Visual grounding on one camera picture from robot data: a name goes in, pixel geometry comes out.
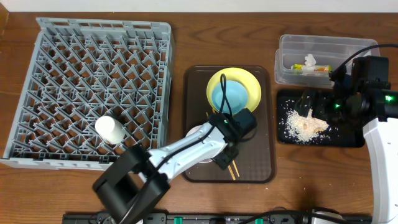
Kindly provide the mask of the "green snack wrapper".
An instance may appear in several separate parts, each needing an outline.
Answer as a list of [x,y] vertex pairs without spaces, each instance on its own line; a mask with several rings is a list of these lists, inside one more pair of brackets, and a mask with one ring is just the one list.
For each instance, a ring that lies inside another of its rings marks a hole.
[[312,67],[308,67],[304,64],[294,64],[291,66],[292,70],[301,70],[304,72],[327,72],[329,73],[333,67],[331,65],[314,65]]

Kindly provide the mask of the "light blue bowl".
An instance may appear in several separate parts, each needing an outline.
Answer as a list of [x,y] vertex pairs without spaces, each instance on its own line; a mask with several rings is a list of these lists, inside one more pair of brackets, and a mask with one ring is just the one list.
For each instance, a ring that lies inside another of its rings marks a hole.
[[[217,84],[211,94],[211,100],[215,107],[215,110],[219,110],[221,107],[221,101],[223,97],[223,92],[221,90],[221,85]],[[226,81],[226,100],[229,106],[224,102],[223,113],[236,114],[246,107],[248,102],[248,94],[245,87],[242,84],[227,80]]]

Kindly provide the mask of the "white tissue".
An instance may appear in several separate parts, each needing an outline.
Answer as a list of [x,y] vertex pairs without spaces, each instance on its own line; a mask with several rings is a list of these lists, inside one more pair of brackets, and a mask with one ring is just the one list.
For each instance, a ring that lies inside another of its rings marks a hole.
[[317,61],[315,60],[314,56],[312,54],[308,54],[305,56],[305,66],[306,67],[314,67],[316,65]]

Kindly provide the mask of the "yellow plate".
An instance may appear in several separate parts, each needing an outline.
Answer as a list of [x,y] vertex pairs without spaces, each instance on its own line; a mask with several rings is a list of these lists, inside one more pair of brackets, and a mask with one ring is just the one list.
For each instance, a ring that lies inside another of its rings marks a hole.
[[261,100],[261,86],[257,78],[252,73],[245,69],[237,67],[221,69],[210,78],[206,87],[206,97],[211,107],[215,110],[215,107],[211,100],[211,94],[213,93],[213,90],[217,86],[217,84],[221,84],[220,76],[222,74],[226,76],[226,81],[236,81],[242,84],[243,87],[245,87],[248,94],[248,102],[245,108],[249,109],[250,111],[254,111]]

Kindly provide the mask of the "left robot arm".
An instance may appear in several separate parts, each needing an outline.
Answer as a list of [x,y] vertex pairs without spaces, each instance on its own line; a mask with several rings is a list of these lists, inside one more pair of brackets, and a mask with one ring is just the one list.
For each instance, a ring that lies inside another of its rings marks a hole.
[[93,184],[116,223],[143,220],[170,189],[170,182],[195,164],[211,159],[226,169],[239,154],[237,145],[257,121],[245,108],[235,115],[217,113],[185,138],[158,149],[136,144],[121,154]]

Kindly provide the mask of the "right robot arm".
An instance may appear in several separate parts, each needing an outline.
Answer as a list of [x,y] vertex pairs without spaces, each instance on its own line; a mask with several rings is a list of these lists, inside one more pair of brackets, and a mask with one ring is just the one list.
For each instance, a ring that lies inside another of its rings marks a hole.
[[373,223],[397,223],[397,92],[389,82],[385,57],[353,59],[330,73],[331,93],[305,90],[295,104],[300,116],[312,116],[338,128],[362,129],[373,180]]

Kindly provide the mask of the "white cup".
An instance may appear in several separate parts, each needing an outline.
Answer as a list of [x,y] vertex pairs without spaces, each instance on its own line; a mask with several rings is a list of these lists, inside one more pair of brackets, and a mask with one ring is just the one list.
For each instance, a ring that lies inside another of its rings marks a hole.
[[125,136],[123,125],[111,116],[102,116],[95,122],[95,130],[108,144],[118,144]]

